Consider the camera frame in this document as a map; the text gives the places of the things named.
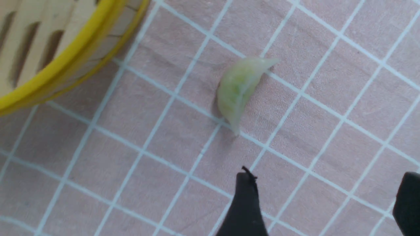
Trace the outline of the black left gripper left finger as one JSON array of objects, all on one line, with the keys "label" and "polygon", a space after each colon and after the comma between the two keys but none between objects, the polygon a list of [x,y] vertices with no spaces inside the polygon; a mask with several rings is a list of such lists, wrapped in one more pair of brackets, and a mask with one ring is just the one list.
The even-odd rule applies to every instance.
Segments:
[{"label": "black left gripper left finger", "polygon": [[242,166],[236,175],[235,194],[217,236],[268,236],[262,217],[257,176]]}]

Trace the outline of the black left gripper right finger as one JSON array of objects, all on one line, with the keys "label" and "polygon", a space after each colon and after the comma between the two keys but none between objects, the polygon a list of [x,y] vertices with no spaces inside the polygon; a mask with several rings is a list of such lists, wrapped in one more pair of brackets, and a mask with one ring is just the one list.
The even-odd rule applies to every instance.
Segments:
[{"label": "black left gripper right finger", "polygon": [[420,175],[406,172],[396,194],[392,215],[402,235],[420,235]]}]

